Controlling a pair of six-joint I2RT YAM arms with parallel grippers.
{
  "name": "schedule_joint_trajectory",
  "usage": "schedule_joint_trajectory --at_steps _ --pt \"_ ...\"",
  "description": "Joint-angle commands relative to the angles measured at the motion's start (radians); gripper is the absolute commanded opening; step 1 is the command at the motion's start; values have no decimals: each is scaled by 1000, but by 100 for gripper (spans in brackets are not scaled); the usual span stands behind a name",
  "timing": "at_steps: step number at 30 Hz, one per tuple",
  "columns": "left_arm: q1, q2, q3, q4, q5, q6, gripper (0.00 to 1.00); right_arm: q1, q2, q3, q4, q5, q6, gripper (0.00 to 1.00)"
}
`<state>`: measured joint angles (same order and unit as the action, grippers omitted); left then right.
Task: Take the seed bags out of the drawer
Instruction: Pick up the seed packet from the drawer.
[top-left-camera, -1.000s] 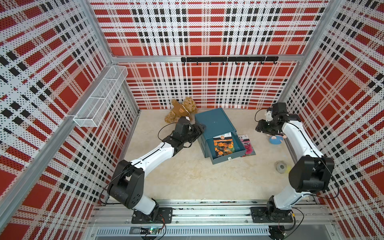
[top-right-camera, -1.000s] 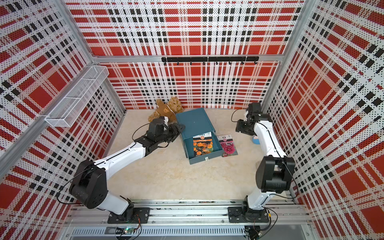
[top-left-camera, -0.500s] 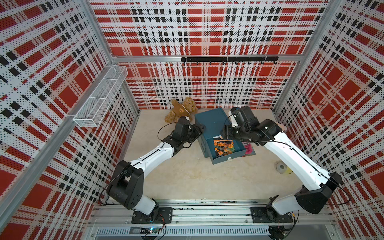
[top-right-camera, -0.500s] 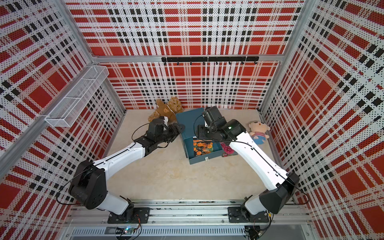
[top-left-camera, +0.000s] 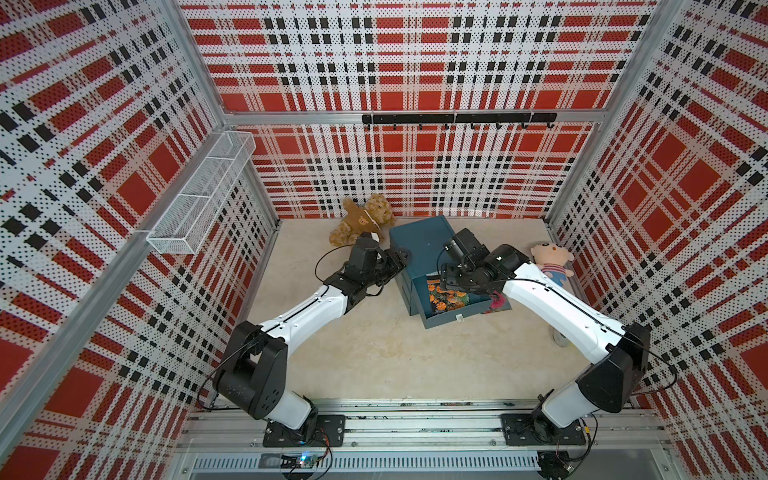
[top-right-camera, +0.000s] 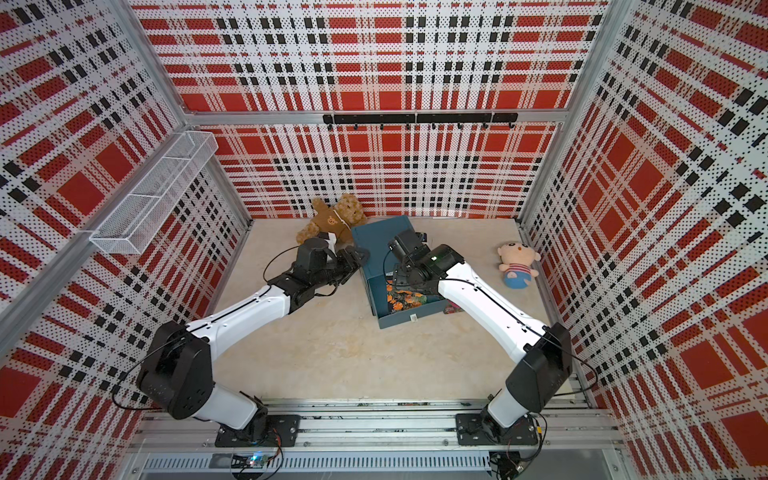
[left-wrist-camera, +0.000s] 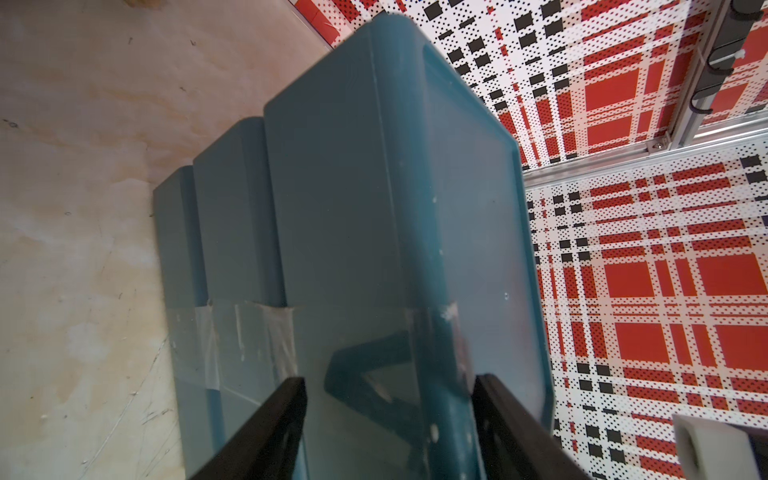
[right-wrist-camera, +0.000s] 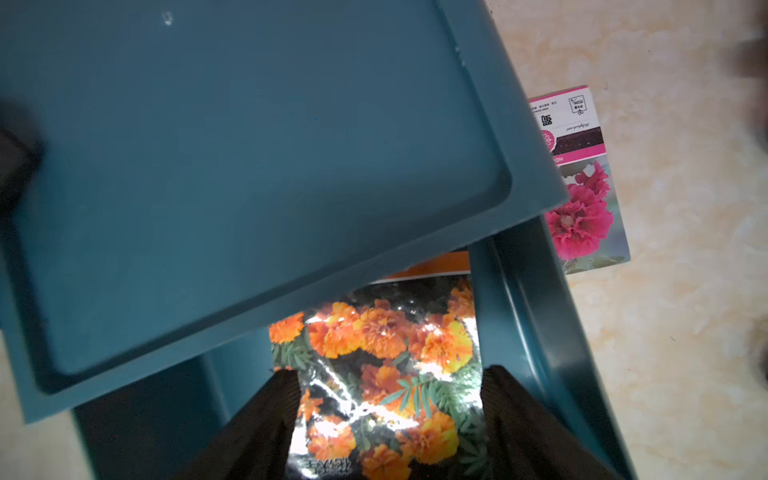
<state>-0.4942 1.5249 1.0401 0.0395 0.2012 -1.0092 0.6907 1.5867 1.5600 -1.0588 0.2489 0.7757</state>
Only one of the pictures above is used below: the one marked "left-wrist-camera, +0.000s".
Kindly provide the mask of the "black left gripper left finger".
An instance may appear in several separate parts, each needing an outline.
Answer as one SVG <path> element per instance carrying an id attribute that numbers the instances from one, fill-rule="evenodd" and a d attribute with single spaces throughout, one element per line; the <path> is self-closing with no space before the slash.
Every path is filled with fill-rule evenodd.
<path id="1" fill-rule="evenodd" d="M 291 479 L 306 411 L 305 380 L 286 379 L 193 477 Z"/>

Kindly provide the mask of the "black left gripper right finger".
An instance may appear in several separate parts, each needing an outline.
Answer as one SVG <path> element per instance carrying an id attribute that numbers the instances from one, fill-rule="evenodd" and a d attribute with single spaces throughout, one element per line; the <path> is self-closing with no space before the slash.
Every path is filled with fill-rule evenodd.
<path id="1" fill-rule="evenodd" d="M 489 479 L 589 479 L 495 375 L 475 378 L 472 404 Z"/>

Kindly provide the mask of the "teal drawer cabinet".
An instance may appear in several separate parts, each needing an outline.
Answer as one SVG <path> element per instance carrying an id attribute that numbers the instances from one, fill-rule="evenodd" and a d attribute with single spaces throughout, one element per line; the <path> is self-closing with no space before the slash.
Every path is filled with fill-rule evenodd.
<path id="1" fill-rule="evenodd" d="M 481 479 L 471 392 L 550 429 L 519 147 L 382 13 L 153 192 L 185 475 L 302 378 L 294 479 Z"/>

